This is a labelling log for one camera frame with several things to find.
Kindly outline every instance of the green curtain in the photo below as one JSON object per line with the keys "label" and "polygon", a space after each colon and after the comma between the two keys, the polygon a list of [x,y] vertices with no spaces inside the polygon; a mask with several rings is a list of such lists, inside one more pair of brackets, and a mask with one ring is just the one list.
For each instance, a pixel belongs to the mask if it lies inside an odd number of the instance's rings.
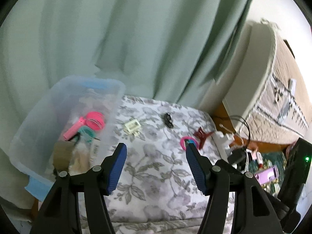
{"label": "green curtain", "polygon": [[196,107],[233,54],[251,0],[115,0],[96,74]]}

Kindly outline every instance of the silver bolt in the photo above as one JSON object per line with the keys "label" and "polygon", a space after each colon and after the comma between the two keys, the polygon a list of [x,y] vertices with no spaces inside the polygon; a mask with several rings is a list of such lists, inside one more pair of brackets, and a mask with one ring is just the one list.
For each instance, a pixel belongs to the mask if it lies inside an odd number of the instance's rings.
{"label": "silver bolt", "polygon": [[215,172],[219,172],[219,171],[221,170],[221,168],[220,168],[219,166],[217,166],[217,165],[214,165],[214,166],[213,166],[213,170],[214,170]]}
{"label": "silver bolt", "polygon": [[96,165],[95,167],[92,168],[94,172],[99,172],[102,169],[99,165]]}
{"label": "silver bolt", "polygon": [[253,177],[253,174],[250,173],[250,172],[246,172],[245,175],[246,175],[247,178],[252,178]]}
{"label": "silver bolt", "polygon": [[60,176],[61,178],[65,178],[65,177],[67,176],[67,171],[62,171],[62,172],[60,172],[60,173],[59,173],[59,176]]}

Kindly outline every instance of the floral tablecloth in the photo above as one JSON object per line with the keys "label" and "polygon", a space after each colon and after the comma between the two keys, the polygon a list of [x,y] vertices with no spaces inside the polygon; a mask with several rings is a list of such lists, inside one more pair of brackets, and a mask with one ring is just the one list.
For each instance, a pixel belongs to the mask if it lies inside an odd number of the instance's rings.
{"label": "floral tablecloth", "polygon": [[[173,129],[163,124],[161,117],[166,112],[173,119]],[[142,125],[138,137],[123,131],[123,124],[133,118]],[[112,135],[114,145],[108,151],[123,142],[128,154],[117,189],[105,197],[117,233],[197,233],[208,197],[197,189],[180,139],[192,136],[199,127],[205,132],[215,130],[205,112],[152,99],[123,97]],[[220,159],[210,138],[200,153],[212,163]],[[224,233],[230,233],[233,210],[234,194],[230,193]],[[88,233],[83,195],[80,214],[83,231]]]}

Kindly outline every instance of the wall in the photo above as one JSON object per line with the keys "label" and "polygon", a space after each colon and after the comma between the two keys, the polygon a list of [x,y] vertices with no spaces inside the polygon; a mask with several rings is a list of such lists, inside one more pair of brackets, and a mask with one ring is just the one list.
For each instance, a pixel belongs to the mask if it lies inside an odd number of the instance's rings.
{"label": "wall", "polygon": [[260,22],[261,18],[275,22],[280,27],[280,35],[288,40],[294,52],[295,59],[308,89],[309,98],[312,100],[312,80],[310,80],[311,73],[309,68],[312,50],[310,25],[293,0],[253,0],[229,69],[225,72],[223,79],[218,85],[214,82],[208,89],[206,97],[200,105],[202,110],[213,113],[214,109],[222,102],[244,58],[251,26],[254,22]]}

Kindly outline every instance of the translucent plastic container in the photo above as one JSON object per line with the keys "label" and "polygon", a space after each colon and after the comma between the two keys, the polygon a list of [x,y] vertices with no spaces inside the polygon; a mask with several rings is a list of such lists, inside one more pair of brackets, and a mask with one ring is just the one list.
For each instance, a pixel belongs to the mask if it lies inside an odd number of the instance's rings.
{"label": "translucent plastic container", "polygon": [[[8,154],[11,163],[30,176],[30,183],[26,187],[30,193],[40,197],[38,199],[44,199],[53,185],[51,180],[44,177],[44,172],[54,143],[73,113],[77,117],[89,111],[103,113],[106,126],[97,137],[105,144],[110,144],[115,111],[124,91],[124,84],[117,80],[68,76],[56,83],[34,106],[14,136]],[[94,101],[90,104],[90,94],[103,100],[105,108],[103,101],[101,105]]]}

